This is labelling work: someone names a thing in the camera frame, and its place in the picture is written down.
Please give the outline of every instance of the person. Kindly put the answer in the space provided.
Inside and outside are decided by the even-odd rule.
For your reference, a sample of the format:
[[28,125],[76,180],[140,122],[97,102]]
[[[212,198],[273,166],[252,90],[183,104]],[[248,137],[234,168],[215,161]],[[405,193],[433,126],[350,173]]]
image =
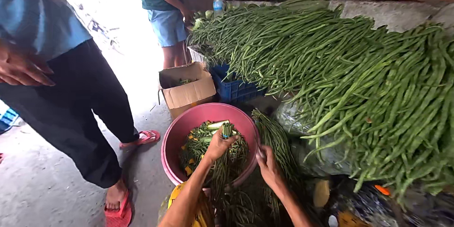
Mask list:
[[164,68],[184,65],[188,34],[183,18],[189,22],[194,12],[187,9],[182,0],[142,0],[142,8],[148,11],[148,19],[162,47]]
[[65,0],[0,0],[0,98],[107,188],[106,212],[125,205],[122,168],[93,112],[122,147],[159,133],[134,128],[128,96]]
[[[201,224],[201,221],[204,223],[208,221],[210,223],[214,222],[214,219],[202,219],[200,217],[201,215],[210,217],[210,214],[200,213],[200,210],[196,211],[200,207],[200,197],[203,197],[203,194],[201,195],[202,185],[214,161],[220,158],[237,138],[237,136],[234,136],[224,140],[222,138],[222,129],[219,129],[213,135],[205,156],[189,180],[175,188],[174,192],[178,191],[178,196],[169,202],[170,207],[158,227],[210,226],[209,224]],[[262,149],[265,152],[264,158],[259,153],[256,154],[262,177],[281,200],[290,215],[293,225],[295,227],[313,227],[309,217],[302,210],[282,178],[271,147],[262,146]]]

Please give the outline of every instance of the water bottle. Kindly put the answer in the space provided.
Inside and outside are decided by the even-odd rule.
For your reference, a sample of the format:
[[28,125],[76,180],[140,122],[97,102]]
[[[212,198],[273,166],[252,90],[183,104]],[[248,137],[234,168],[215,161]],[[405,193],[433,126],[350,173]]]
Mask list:
[[224,0],[214,0],[213,10],[215,17],[222,16],[224,12]]

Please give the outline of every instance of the light blue shirt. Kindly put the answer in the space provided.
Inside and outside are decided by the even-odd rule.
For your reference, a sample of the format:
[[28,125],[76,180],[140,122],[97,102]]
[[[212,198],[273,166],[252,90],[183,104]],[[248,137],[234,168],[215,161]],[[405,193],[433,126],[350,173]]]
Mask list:
[[66,4],[0,0],[0,39],[50,60],[92,38]]

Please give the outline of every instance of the pink plastic basin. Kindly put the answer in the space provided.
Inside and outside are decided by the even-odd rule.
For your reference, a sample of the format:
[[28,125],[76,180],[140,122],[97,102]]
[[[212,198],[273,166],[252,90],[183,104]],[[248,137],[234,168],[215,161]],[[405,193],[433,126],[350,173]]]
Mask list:
[[244,136],[247,142],[249,154],[246,167],[240,176],[233,181],[233,185],[237,187],[246,180],[257,165],[255,137],[257,137],[257,141],[260,144],[260,136],[254,121],[246,113],[226,104],[208,103],[199,105],[185,111],[172,122],[164,135],[161,147],[161,161],[164,171],[175,185],[188,180],[179,165],[181,146],[185,144],[186,136],[190,131],[207,120],[230,120],[230,123],[235,125],[235,128]]

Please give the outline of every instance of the light blue shorts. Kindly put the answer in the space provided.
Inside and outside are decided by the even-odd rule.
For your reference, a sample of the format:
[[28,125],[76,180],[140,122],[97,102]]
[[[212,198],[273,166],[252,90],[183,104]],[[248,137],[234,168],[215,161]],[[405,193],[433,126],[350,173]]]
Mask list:
[[161,47],[174,46],[188,37],[179,10],[148,10],[148,19]]

